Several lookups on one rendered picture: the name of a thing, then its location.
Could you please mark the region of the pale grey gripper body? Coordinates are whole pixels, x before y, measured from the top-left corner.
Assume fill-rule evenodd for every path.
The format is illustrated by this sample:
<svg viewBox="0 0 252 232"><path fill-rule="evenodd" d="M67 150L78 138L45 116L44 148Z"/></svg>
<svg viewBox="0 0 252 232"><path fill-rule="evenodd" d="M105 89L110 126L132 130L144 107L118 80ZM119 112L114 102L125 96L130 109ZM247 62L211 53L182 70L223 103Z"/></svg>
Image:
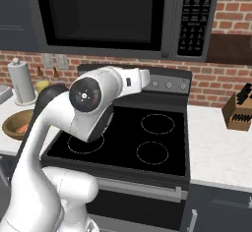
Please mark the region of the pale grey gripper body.
<svg viewBox="0 0 252 232"><path fill-rule="evenodd" d="M141 88L145 88L151 80L150 71L147 69L140 70Z"/></svg>

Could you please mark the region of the dark grey microwave oven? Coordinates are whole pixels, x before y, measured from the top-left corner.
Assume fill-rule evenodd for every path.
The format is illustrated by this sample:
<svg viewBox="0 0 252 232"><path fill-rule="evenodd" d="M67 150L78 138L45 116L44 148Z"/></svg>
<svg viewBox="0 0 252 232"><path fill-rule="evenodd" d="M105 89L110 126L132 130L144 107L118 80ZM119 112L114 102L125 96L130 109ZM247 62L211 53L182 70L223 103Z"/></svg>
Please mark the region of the dark grey microwave oven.
<svg viewBox="0 0 252 232"><path fill-rule="evenodd" d="M217 0L169 0L169 57L165 60L207 59Z"/></svg>

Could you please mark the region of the black glass microwave door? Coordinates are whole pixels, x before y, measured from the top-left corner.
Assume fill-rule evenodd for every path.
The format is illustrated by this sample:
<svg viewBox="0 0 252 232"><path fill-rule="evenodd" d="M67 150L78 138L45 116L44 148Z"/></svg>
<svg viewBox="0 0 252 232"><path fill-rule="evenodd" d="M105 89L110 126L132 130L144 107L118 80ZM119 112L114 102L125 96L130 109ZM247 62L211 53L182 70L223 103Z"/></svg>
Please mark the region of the black glass microwave door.
<svg viewBox="0 0 252 232"><path fill-rule="evenodd" d="M41 51L169 57L169 0L29 0Z"/></svg>

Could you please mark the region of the black oven door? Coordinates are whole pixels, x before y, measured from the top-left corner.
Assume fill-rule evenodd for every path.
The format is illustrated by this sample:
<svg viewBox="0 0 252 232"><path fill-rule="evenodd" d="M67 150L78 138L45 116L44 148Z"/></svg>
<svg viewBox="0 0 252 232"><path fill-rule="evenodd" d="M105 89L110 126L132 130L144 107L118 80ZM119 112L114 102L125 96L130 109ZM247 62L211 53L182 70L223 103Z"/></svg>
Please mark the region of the black oven door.
<svg viewBox="0 0 252 232"><path fill-rule="evenodd" d="M180 187L171 185L167 189ZM95 199L87 204L90 214L100 218L123 221L142 228L158 228L162 232L178 232L188 192L182 190L180 203L121 194L99 188Z"/></svg>

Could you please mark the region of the brown wooden bowl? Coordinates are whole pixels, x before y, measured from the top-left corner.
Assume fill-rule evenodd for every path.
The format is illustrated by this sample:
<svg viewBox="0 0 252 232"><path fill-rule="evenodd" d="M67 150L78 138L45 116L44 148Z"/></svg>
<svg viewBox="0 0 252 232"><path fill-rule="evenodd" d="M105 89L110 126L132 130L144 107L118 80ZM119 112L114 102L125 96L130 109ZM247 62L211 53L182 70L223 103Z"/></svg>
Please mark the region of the brown wooden bowl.
<svg viewBox="0 0 252 232"><path fill-rule="evenodd" d="M21 141L25 134L17 134L16 130L26 124L30 124L32 119L33 110L24 110L13 114L2 125L3 132L14 140Z"/></svg>

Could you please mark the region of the black glass hob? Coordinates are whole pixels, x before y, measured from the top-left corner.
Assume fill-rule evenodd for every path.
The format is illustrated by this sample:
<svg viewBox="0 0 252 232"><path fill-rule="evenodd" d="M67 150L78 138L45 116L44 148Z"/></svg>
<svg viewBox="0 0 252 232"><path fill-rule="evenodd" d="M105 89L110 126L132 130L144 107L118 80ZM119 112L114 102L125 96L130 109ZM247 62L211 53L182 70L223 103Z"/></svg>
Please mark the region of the black glass hob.
<svg viewBox="0 0 252 232"><path fill-rule="evenodd" d="M41 156L44 166L57 166L96 177L187 190L190 160L187 102L192 73L150 68L142 92L116 99L114 115L103 136L84 143L59 132ZM165 84L171 82L171 89Z"/></svg>

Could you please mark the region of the wooden knife block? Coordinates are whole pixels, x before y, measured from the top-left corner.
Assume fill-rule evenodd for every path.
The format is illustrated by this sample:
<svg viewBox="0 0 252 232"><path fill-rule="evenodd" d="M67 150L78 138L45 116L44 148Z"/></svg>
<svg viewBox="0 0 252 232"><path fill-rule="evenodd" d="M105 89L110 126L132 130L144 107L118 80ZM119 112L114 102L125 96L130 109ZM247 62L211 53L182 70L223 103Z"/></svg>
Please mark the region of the wooden knife block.
<svg viewBox="0 0 252 232"><path fill-rule="evenodd" d="M235 92L221 111L229 130L249 131L252 124L252 84L247 83L240 92Z"/></svg>

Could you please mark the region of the yellow cup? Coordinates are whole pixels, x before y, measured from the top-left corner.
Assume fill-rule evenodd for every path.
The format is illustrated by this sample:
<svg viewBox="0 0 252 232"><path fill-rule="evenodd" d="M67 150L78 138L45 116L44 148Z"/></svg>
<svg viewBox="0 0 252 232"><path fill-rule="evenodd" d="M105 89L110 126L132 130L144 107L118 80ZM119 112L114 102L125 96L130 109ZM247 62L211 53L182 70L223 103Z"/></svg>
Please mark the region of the yellow cup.
<svg viewBox="0 0 252 232"><path fill-rule="evenodd" d="M48 87L49 85L50 85L49 81L40 81L36 83L35 88L37 92L41 92L44 88Z"/></svg>

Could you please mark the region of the white paper towel roll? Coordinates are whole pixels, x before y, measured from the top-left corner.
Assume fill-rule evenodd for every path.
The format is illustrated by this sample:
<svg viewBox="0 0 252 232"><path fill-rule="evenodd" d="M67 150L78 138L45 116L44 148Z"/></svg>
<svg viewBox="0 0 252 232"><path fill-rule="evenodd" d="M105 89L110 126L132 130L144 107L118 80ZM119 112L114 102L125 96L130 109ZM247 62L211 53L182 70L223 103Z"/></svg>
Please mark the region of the white paper towel roll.
<svg viewBox="0 0 252 232"><path fill-rule="evenodd" d="M8 64L8 71L16 94L15 103L19 106L34 104L36 94L32 85L28 63L19 58L14 58Z"/></svg>

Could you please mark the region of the grey worktop appliance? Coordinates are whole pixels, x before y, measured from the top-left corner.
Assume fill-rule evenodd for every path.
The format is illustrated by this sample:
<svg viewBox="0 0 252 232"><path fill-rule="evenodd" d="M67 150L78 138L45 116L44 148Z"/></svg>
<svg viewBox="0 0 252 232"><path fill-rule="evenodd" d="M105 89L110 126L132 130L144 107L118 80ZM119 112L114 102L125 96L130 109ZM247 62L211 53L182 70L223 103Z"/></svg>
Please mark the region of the grey worktop appliance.
<svg viewBox="0 0 252 232"><path fill-rule="evenodd" d="M0 85L0 104L13 96L12 89L5 85Z"/></svg>

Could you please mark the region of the dark blue base cupboard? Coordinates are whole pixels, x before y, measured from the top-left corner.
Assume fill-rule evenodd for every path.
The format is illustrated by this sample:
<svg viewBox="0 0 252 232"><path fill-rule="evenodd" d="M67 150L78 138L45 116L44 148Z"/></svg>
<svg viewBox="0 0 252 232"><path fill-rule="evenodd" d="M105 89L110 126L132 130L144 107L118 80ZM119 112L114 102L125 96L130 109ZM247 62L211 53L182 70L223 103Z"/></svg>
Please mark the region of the dark blue base cupboard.
<svg viewBox="0 0 252 232"><path fill-rule="evenodd" d="M252 232L252 193L191 184L180 232L187 232L192 209L194 232Z"/></svg>
<svg viewBox="0 0 252 232"><path fill-rule="evenodd" d="M5 213L11 197L11 180L17 166L17 157L0 154L0 217Z"/></svg>

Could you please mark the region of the grey wall socket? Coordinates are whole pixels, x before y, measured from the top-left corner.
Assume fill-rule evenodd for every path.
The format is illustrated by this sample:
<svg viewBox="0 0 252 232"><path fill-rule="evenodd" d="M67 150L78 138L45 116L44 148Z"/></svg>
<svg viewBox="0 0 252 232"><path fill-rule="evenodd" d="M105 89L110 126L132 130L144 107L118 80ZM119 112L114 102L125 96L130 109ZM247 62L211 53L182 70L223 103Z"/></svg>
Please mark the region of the grey wall socket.
<svg viewBox="0 0 252 232"><path fill-rule="evenodd" d="M42 53L41 60L45 69L51 69L53 67L53 56L50 53Z"/></svg>
<svg viewBox="0 0 252 232"><path fill-rule="evenodd" d="M68 61L67 56L64 54L56 54L56 64L59 70L67 70L68 69Z"/></svg>

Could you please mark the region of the dark wooden wall shelf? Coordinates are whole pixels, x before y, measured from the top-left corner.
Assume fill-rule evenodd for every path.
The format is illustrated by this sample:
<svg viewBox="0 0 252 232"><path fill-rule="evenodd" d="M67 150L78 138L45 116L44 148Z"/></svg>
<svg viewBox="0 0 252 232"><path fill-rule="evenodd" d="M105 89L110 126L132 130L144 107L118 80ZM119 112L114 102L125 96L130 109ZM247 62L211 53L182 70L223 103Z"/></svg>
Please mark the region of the dark wooden wall shelf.
<svg viewBox="0 0 252 232"><path fill-rule="evenodd" d="M252 0L218 0L207 62L252 64Z"/></svg>

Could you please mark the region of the dark blue wall cupboard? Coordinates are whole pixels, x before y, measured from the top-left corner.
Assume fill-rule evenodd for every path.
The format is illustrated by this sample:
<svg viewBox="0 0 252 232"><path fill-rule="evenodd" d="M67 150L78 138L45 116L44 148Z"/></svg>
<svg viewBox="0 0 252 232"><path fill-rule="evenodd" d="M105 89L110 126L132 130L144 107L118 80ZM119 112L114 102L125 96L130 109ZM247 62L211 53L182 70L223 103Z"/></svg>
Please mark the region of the dark blue wall cupboard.
<svg viewBox="0 0 252 232"><path fill-rule="evenodd" d="M0 0L0 50L38 51L28 0Z"/></svg>

